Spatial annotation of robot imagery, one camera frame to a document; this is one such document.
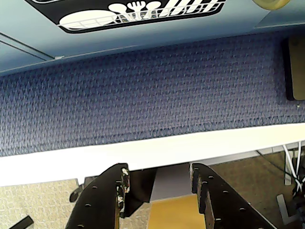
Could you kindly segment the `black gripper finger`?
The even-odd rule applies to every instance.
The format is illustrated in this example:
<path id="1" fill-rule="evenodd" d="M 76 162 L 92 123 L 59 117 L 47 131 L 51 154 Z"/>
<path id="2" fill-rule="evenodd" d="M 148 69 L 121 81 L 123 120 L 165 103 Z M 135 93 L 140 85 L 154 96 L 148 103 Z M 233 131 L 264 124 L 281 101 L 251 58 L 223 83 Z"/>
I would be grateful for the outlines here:
<path id="1" fill-rule="evenodd" d="M 67 222 L 67 229 L 118 229 L 130 191 L 128 164 L 117 163 L 81 192 Z"/>
<path id="2" fill-rule="evenodd" d="M 192 193 L 207 229 L 274 229 L 275 226 L 251 206 L 209 166 L 190 165 Z"/>

